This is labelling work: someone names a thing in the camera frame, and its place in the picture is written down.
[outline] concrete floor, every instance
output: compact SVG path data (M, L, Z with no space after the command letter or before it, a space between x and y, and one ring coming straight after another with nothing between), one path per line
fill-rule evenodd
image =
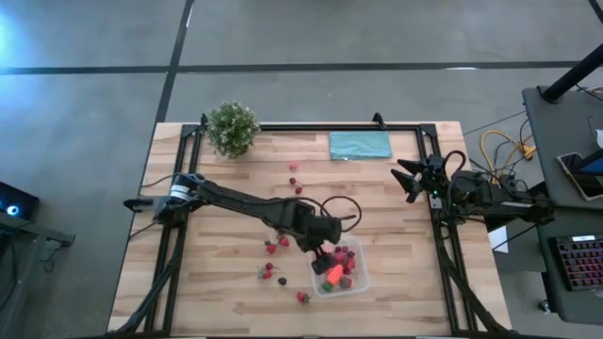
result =
M1 67L167 66L185 0L4 0ZM600 43L583 0L197 0L180 64L578 60ZM166 121L197 121L223 100L260 121L460 121L469 155L481 133L516 136L521 89L565 69L178 74ZM0 75L0 180L41 197L38 221L77 234L40 269L23 338L105 331L166 74ZM584 86L603 83L592 74ZM492 152L498 140L487 143ZM537 160L517 166L530 184ZM600 327L542 315L540 277L504 272L513 327L598 337Z

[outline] wooden table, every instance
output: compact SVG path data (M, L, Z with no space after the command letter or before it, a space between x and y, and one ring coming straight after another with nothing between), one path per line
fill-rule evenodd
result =
M181 125L157 126L145 184L171 174ZM443 154L466 152L460 123L436 122L436 126ZM214 206L202 207L189 219L172 335L449 334L425 196L407 203L389 173L399 167L399 158L418 159L416 136L409 132L390 132L389 136L391 159L363 161L332 161L327 132L262 132L255 146L236 160L215 155L204 140L198 172L219 185L265 198L292 196L288 163L299 161L294 176L303 184L302 195L319 201L332 195L357 200L364 216L350 233L364 247L370 288L353 296L314 297L301 305L296 292L314 296L314 291L306 255L295 244L269 255L263 242L275 234L261 221ZM458 165L458 158L452 157L448 172ZM169 185L165 181L141 194L165 195ZM353 210L345 202L334 202L329 209L335 215ZM149 224L151 217L152 213L137 215L132 232ZM148 292L160 234L160 227L154 227L130 241L110 330L119 328ZM510 328L485 227L467 222L459 234L471 287L495 319ZM286 286L276 279L258 281L257 267L268 261L281 268L275 278L286 277ZM455 295L459 317L464 318L460 295ZM157 326L163 318L161 301Z

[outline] smartphone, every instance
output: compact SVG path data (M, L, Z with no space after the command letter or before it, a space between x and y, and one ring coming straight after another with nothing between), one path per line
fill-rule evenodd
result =
M591 201L603 197L603 184L597 176L581 173L572 173L569 169L574 169L582 162L580 153L568 153L557 157L563 172L572 181L574 187L579 191L582 199Z

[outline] black desk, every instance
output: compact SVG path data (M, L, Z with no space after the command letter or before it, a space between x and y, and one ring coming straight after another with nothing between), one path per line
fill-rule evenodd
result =
M555 221L537 230L546 266L548 301L565 321L603 325L603 298L591 291L568 292L548 246L551 237L603 234L603 199L590 202L582 199L557 162L557 156L565 153L586 156L598 150L591 126L603 128L603 102L574 91L565 93L556 105L545 102L538 89L524 89L522 94L546 191L557 206Z

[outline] orange object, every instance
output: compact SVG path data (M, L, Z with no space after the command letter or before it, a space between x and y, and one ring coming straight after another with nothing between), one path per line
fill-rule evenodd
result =
M333 267L333 270L327 274L327 282L329 282L333 286L339 285L339 281L341 280L341 276L343 275L343 267L341 265L337 265Z

